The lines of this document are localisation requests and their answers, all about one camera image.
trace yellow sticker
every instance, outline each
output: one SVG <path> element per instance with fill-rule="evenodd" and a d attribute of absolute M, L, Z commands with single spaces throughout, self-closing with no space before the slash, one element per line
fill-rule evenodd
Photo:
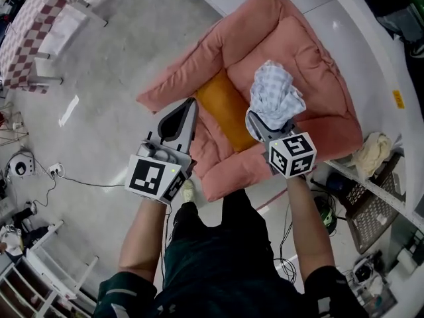
<path fill-rule="evenodd" d="M 398 90 L 393 91 L 393 96 L 395 97 L 395 101 L 396 101 L 396 105 L 397 105 L 398 109 L 404 109 L 405 104 L 403 103 L 401 93 Z"/>

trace pink sofa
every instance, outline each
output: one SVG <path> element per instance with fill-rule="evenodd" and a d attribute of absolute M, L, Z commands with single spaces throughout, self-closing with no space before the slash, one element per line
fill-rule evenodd
<path fill-rule="evenodd" d="M 137 101 L 159 111 L 189 97 L 224 67 L 249 102 L 255 71 L 268 59 L 293 76 L 307 110 L 297 125 L 317 147 L 317 161 L 340 158 L 362 145 L 346 83 L 330 54 L 290 0 L 246 0 L 213 25 L 189 51 L 142 92 Z M 191 155 L 209 201 L 271 176 L 263 144 L 235 153 L 216 120 L 199 106 Z"/>

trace mustard yellow cushion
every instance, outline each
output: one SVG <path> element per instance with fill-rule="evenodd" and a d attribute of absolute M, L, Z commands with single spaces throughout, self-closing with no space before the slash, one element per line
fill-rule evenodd
<path fill-rule="evenodd" d="M 256 144 L 244 122 L 248 103 L 235 89 L 225 70 L 197 90 L 197 100 L 216 119 L 235 152 Z"/>

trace white round device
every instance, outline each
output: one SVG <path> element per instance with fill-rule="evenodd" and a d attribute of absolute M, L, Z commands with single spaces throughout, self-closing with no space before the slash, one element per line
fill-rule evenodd
<path fill-rule="evenodd" d="M 26 177 L 34 174 L 34 155 L 31 152 L 17 153 L 9 161 L 10 173 L 18 177 Z"/>

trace gray floor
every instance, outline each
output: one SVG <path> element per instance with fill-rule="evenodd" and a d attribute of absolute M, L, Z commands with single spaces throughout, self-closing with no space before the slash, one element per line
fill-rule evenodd
<path fill-rule="evenodd" d="M 107 27 L 81 21 L 80 13 L 66 9 L 43 44 L 45 51 L 58 53 L 58 59 L 41 60 L 38 69 L 63 76 L 64 83 L 51 87 L 46 95 L 12 91 L 8 98 L 22 112 L 30 133 L 24 142 L 45 168 L 60 162 L 69 178 L 119 184 L 151 119 L 135 102 L 137 93 L 220 16 L 202 0 L 88 1 L 109 19 Z M 65 121 L 73 100 L 78 104 Z M 0 148 L 1 161 L 5 164 L 18 149 L 19 145 Z M 22 180 L 13 178 L 13 197 L 20 207 L 29 199 L 44 203 L 52 186 L 53 181 L 41 172 Z M 283 189 L 284 179 L 275 177 L 250 187 L 248 194 L 257 208 Z M 208 225 L 218 225 L 221 202 L 206 203 L 200 188 L 198 198 L 201 218 Z M 72 275 L 81 273 L 83 262 L 95 255 L 100 258 L 85 285 L 97 293 L 99 283 L 116 270 L 121 243 L 140 198 L 122 187 L 95 188 L 59 179 L 48 200 L 47 208 L 39 207 L 35 225 L 65 221 L 50 250 Z M 174 201 L 173 213 L 180 203 L 179 198 Z M 274 251 L 283 236 L 287 206 L 285 194 L 261 211 Z M 344 222 L 339 223 L 332 243 L 337 264 L 350 269 L 358 255 Z M 295 256 L 291 236 L 284 245 L 284 256 Z M 302 290 L 298 278 L 296 286 Z M 155 284 L 161 284 L 160 272 Z"/>

